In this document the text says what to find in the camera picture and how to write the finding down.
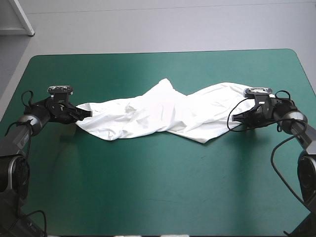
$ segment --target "green table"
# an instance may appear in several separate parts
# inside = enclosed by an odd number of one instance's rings
[[[50,85],[69,84],[77,105],[141,95],[162,78],[184,94],[224,81],[286,89],[316,126],[315,94],[297,55],[279,49],[36,56],[0,131],[22,115],[20,95],[28,89],[38,101]],[[167,132],[108,142],[74,124],[49,123],[32,140],[23,209],[43,209],[54,235],[282,235],[308,214],[270,165],[286,137],[272,125],[206,144]],[[291,141],[276,153],[298,193],[301,150]]]

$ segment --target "cloth fold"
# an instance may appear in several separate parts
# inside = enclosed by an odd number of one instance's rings
[[[229,112],[244,99],[246,88],[249,86],[224,82],[184,95],[176,91],[168,79],[163,79],[141,96],[78,105],[78,108],[92,111],[92,117],[76,124],[109,141],[168,131],[205,143],[228,131]],[[246,100],[233,114],[253,106],[253,100]],[[229,125],[236,127],[239,122],[230,119]]]

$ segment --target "white cloth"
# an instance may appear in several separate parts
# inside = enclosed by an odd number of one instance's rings
[[[228,131],[228,114],[244,99],[245,88],[249,86],[224,82],[186,96],[163,79],[142,96],[78,105],[92,111],[92,117],[78,121],[77,125],[109,141],[168,131],[205,143]],[[233,114],[253,106],[253,100],[246,100]],[[239,122],[230,119],[229,125],[236,127]]]

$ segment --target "crumpled cloth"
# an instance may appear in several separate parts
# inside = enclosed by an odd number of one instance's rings
[[[92,117],[76,124],[108,141],[168,131],[205,143],[228,131],[227,117],[244,99],[245,88],[249,86],[224,82],[184,95],[176,91],[168,79],[163,79],[141,96],[78,105],[78,108],[92,111]],[[232,114],[253,106],[253,100],[246,100]],[[231,128],[239,124],[230,118]]]

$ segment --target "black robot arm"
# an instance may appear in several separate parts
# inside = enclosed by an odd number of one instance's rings
[[[41,230],[21,212],[28,195],[30,167],[27,159],[31,137],[39,134],[49,121],[69,124],[92,116],[91,111],[79,109],[69,102],[69,95],[73,93],[71,86],[51,86],[47,91],[50,96],[36,103],[32,103],[33,92],[28,91],[31,94],[28,104],[22,101],[24,115],[13,123],[17,126],[0,140],[0,235],[46,235],[46,230]]]
[[[270,88],[248,88],[244,97],[255,100],[255,106],[243,113],[233,115],[248,128],[258,128],[277,123],[278,131],[293,135],[303,148],[298,159],[298,179],[304,206],[310,215],[289,235],[316,236],[316,130],[308,125],[306,116],[291,100],[272,94]]]

